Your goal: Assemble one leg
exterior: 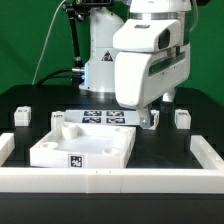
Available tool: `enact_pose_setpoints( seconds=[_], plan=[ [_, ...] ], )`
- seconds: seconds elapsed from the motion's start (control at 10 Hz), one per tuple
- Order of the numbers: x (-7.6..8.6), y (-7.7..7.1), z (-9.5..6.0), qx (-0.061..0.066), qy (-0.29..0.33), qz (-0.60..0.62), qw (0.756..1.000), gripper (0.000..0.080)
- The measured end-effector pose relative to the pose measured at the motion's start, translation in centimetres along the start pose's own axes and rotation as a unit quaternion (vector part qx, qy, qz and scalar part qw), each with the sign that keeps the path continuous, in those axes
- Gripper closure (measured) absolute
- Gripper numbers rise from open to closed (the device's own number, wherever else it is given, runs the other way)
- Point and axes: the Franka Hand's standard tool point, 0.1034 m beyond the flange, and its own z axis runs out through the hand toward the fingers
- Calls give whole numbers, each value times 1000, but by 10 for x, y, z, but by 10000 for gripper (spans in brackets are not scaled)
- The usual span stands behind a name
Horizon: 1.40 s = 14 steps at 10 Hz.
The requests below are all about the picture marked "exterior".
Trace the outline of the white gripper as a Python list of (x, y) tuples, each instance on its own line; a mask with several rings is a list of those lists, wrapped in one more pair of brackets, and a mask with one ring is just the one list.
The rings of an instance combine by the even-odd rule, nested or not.
[(148, 104), (163, 95), (173, 102), (176, 90), (190, 73), (190, 45), (178, 46), (181, 23), (171, 20), (128, 19), (113, 37), (115, 95), (125, 108), (136, 109), (142, 128), (151, 127)]

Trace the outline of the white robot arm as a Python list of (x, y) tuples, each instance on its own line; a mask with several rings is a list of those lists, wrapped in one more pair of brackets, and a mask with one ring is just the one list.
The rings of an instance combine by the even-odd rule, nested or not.
[(81, 89), (113, 94), (153, 125), (150, 106), (190, 73), (189, 35), (197, 26), (197, 0), (82, 0), (90, 7), (90, 59)]

